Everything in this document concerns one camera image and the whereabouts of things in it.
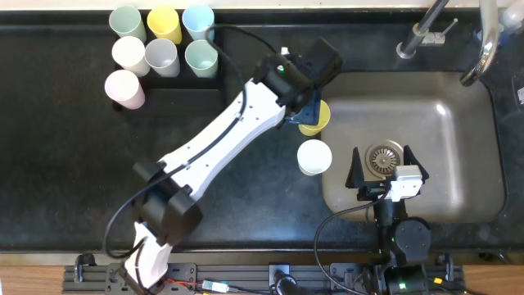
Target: white cup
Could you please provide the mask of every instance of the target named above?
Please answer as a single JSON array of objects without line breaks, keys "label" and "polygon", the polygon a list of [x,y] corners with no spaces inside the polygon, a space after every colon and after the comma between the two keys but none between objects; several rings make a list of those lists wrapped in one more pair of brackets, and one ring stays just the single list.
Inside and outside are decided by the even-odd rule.
[{"label": "white cup", "polygon": [[147,75],[151,69],[144,57],[145,53],[144,43],[133,36],[126,36],[116,40],[111,51],[116,63],[124,69],[132,71],[137,77]]},{"label": "white cup", "polygon": [[[207,5],[193,5],[182,14],[183,26],[193,40],[205,40],[206,30],[215,23],[215,14]],[[215,30],[210,31],[210,39],[215,39]]]},{"label": "white cup", "polygon": [[219,68],[219,53],[205,40],[193,41],[186,48],[186,62],[197,77],[213,78]]},{"label": "white cup", "polygon": [[311,139],[301,144],[296,154],[300,171],[308,176],[323,173],[332,161],[331,149],[326,143]]},{"label": "white cup", "polygon": [[146,42],[146,29],[142,22],[140,11],[131,6],[116,8],[109,16],[109,26],[120,37],[137,37],[143,43]]},{"label": "white cup", "polygon": [[146,96],[135,74],[128,70],[116,70],[106,79],[106,94],[130,110],[141,107]]},{"label": "white cup", "polygon": [[171,40],[155,39],[146,46],[146,61],[162,77],[180,74],[177,47]]}]

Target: countertop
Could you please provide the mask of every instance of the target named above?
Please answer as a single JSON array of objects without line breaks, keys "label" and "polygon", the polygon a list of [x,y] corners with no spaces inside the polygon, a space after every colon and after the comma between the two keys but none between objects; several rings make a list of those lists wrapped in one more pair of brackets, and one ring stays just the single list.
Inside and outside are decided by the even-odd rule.
[{"label": "countertop", "polygon": [[[478,10],[445,11],[434,24],[459,23],[441,48],[396,56],[422,11],[217,11],[217,23],[241,24],[274,47],[305,50],[324,37],[343,56],[343,71],[461,71],[477,58],[472,31]],[[132,169],[181,146],[212,116],[128,118],[104,94],[115,69],[108,11],[3,12],[0,17],[0,249],[7,252],[97,252],[107,221],[143,187]],[[224,50],[249,77],[264,48],[236,32],[220,32]],[[507,201],[482,224],[431,224],[432,249],[494,251],[524,246],[524,37],[500,48],[482,78],[492,92]],[[224,70],[225,97],[240,90]],[[306,138],[295,125],[271,129],[219,173],[198,202],[204,219],[175,251],[307,250],[331,214],[321,176],[303,175],[296,150]],[[134,236],[129,212],[112,231],[113,248]],[[373,223],[335,220],[321,248],[376,250]]]}]

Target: stainless steel sink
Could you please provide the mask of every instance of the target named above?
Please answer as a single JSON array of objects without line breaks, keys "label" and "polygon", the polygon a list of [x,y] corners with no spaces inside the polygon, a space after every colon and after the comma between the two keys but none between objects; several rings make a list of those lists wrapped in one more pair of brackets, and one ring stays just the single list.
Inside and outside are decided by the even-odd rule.
[{"label": "stainless steel sink", "polygon": [[[505,199],[491,97],[459,73],[345,73],[324,90],[331,120],[322,140],[332,149],[323,195],[332,211],[362,205],[345,187],[351,153],[359,148],[366,179],[401,165],[409,145],[430,175],[421,195],[406,201],[410,216],[428,221],[493,220]],[[346,215],[366,220],[365,211]],[[368,218],[373,220],[373,210]]]}]

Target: chrome faucet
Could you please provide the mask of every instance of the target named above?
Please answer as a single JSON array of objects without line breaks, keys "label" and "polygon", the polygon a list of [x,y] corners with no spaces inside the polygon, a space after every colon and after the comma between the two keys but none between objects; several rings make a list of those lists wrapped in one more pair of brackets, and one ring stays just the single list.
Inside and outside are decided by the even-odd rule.
[{"label": "chrome faucet", "polygon": [[[430,33],[429,27],[435,18],[442,12],[449,0],[436,0],[433,6],[427,11],[420,23],[413,26],[406,41],[399,43],[396,48],[397,53],[402,58],[412,58],[419,46],[442,45],[445,41],[445,33]],[[488,69],[499,44],[499,12],[495,0],[479,0],[482,18],[482,45],[481,54],[471,69],[466,70],[460,77],[460,83],[470,86],[475,83],[482,74]]]}]

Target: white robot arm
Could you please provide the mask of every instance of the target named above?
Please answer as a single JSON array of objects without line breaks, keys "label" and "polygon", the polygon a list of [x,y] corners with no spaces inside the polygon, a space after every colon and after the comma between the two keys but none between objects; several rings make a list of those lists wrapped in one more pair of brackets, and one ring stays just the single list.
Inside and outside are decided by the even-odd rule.
[{"label": "white robot arm", "polygon": [[240,92],[195,138],[157,163],[135,165],[147,182],[159,181],[131,203],[137,251],[119,271],[136,293],[161,290],[171,249],[201,220],[196,202],[213,178],[266,130],[286,119],[310,124],[300,111],[314,101],[318,107],[319,90],[340,68],[340,56],[323,39],[302,57],[268,55],[244,85],[246,95]]}]

